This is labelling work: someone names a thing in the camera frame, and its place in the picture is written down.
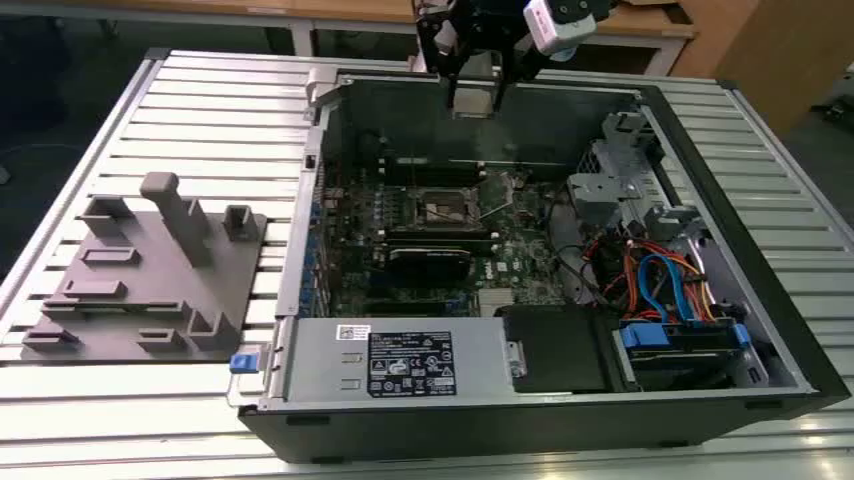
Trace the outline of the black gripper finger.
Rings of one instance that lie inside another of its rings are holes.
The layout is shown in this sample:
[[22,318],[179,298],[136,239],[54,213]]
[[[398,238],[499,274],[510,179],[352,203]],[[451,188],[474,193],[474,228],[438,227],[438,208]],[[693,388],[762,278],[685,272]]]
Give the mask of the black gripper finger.
[[466,64],[466,48],[454,46],[443,55],[443,78],[447,80],[447,108],[454,107],[458,80],[462,68]]
[[501,50],[501,71],[499,77],[497,81],[497,89],[493,101],[493,111],[498,113],[502,108],[503,99],[506,96],[506,92],[509,87],[517,81],[517,54],[515,49],[513,47],[507,47]]

